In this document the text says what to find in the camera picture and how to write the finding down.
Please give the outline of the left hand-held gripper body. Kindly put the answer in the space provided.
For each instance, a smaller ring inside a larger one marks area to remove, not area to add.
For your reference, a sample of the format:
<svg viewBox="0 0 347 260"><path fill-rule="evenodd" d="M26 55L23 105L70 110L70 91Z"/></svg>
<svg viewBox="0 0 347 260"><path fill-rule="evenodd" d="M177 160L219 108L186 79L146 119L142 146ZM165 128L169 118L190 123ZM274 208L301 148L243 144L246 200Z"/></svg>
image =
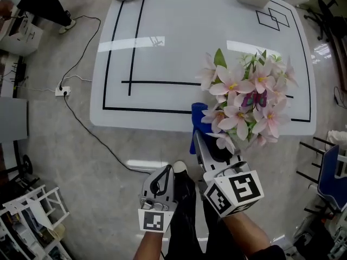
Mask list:
<svg viewBox="0 0 347 260"><path fill-rule="evenodd" d="M139 228L146 232L166 232L177 208L175 201L141 197L138 209Z"/></svg>

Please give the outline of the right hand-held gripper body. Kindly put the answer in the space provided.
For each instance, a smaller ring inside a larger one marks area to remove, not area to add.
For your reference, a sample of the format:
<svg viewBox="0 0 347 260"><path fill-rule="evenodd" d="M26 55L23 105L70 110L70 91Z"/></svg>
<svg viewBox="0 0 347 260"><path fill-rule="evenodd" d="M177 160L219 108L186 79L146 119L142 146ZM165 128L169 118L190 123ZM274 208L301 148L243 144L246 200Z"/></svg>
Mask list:
<svg viewBox="0 0 347 260"><path fill-rule="evenodd" d="M264 197L257 171L244 160L230 163L200 160L200 195L221 217L249 209Z"/></svg>

